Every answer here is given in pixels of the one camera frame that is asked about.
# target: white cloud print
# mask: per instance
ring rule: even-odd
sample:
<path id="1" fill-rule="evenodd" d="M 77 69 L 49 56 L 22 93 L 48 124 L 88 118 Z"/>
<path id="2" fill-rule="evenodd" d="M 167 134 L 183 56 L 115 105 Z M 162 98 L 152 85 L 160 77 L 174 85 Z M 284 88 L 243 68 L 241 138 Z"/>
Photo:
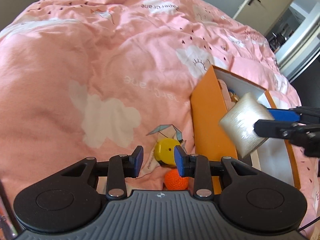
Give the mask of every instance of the white cloud print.
<path id="1" fill-rule="evenodd" d="M 229 38 L 229 40 L 230 40 L 232 43 L 236 44 L 237 46 L 239 46 L 239 47 L 241 47 L 241 48 L 245 47 L 245 45 L 242 43 L 242 41 L 236 39 L 235 37 L 233 37 L 233 36 L 228 36 L 228 38 Z"/>
<path id="2" fill-rule="evenodd" d="M 89 95 L 87 87 L 76 81 L 69 84 L 69 96 L 83 114 L 83 141 L 89 147 L 99 148 L 106 138 L 124 148 L 133 141 L 133 129 L 141 122 L 137 109 L 126 107 L 117 98 L 101 101 L 98 95 Z"/>
<path id="3" fill-rule="evenodd" d="M 100 15 L 100 16 L 103 17 L 103 18 L 107 18 L 107 19 L 109 19 L 109 20 L 112 19 L 112 15 L 111 15 L 111 13 L 109 13 L 108 11 L 105 11 L 105 12 L 95 11 L 94 13 Z"/>
<path id="4" fill-rule="evenodd" d="M 7 39 L 15 34 L 29 33 L 30 31 L 38 27 L 49 27 L 49 26 L 55 26 L 55 25 L 65 25 L 68 23 L 79 23 L 79 21 L 76 19 L 51 18 L 43 21 L 29 21 L 29 20 L 32 20 L 32 17 L 23 18 L 22 20 L 19 19 L 16 23 L 5 27 L 0 32 L 0 38 L 5 36 L 5 38 Z"/>
<path id="5" fill-rule="evenodd" d="M 164 2 L 161 0 L 145 0 L 142 4 L 142 8 L 149 9 L 150 13 L 162 13 L 174 14 L 178 6 L 172 2 Z"/>
<path id="6" fill-rule="evenodd" d="M 195 78 L 202 77 L 211 65 L 227 69 L 227 66 L 209 52 L 191 45 L 187 49 L 177 49 L 177 57 L 182 64 L 188 67 L 190 74 Z"/>
<path id="7" fill-rule="evenodd" d="M 272 96 L 272 99 L 278 109 L 289 109 L 289 105 L 286 102 L 284 102 L 283 100 L 281 100 L 275 96 Z"/>
<path id="8" fill-rule="evenodd" d="M 276 77 L 276 82 L 275 82 L 276 90 L 283 94 L 286 94 L 289 86 L 288 80 L 284 75 L 280 73 L 275 74 L 275 77 Z"/>

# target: black cable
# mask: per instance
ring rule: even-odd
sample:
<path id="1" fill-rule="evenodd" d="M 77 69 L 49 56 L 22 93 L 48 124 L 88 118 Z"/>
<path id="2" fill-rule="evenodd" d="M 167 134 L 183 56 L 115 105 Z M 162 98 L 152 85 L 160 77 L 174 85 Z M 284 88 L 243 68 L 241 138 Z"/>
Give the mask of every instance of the black cable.
<path id="1" fill-rule="evenodd" d="M 0 199 L 3 202 L 4 208 L 5 208 L 8 216 L 9 216 L 9 218 L 11 220 L 12 225 L 15 227 L 17 233 L 21 234 L 22 233 L 22 229 L 21 229 L 21 227 L 20 227 L 20 225 L 19 225 L 19 223 L 18 223 L 18 221 L 16 219 L 16 216 L 14 215 L 14 212 L 13 212 L 13 210 L 11 208 L 9 199 L 8 199 L 6 193 L 5 193 L 4 186 L 3 186 L 2 182 L 1 182 L 1 180 L 0 180 Z"/>
<path id="2" fill-rule="evenodd" d="M 315 222 L 319 221 L 320 217 L 317 217 L 316 219 L 312 220 L 310 223 L 306 224 L 305 226 L 303 226 L 302 228 L 298 229 L 298 232 L 306 229 L 307 227 L 311 226 L 312 224 L 314 224 Z"/>

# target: yellow toy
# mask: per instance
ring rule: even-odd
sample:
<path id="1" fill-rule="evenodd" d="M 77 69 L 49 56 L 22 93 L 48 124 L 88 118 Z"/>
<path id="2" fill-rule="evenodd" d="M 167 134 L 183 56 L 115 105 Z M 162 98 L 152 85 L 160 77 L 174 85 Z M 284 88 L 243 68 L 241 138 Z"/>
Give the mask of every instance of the yellow toy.
<path id="1" fill-rule="evenodd" d="M 180 145 L 179 141 L 172 138 L 164 138 L 160 140 L 155 147 L 155 159 L 170 166 L 176 166 L 174 162 L 174 147 Z"/>

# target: door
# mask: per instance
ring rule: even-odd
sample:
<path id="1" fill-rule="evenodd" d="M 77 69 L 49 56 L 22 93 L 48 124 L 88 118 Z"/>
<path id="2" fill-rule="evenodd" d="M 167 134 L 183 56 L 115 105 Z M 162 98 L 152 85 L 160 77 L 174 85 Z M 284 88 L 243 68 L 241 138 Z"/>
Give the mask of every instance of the door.
<path id="1" fill-rule="evenodd" d="M 233 17 L 267 35 L 293 0 L 244 0 Z"/>

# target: small stuffed toy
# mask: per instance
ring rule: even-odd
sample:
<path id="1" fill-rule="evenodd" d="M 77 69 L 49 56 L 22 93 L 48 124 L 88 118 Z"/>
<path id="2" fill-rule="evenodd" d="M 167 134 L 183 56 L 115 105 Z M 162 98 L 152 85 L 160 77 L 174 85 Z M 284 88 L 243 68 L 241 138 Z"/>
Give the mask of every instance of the small stuffed toy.
<path id="1" fill-rule="evenodd" d="M 180 177 L 178 170 L 173 169 L 164 176 L 164 185 L 168 190 L 185 190 L 188 188 L 189 178 Z"/>
<path id="2" fill-rule="evenodd" d="M 231 101 L 234 103 L 237 103 L 240 100 L 240 98 L 236 95 L 236 93 L 233 90 L 229 90 L 229 95 L 230 95 Z"/>

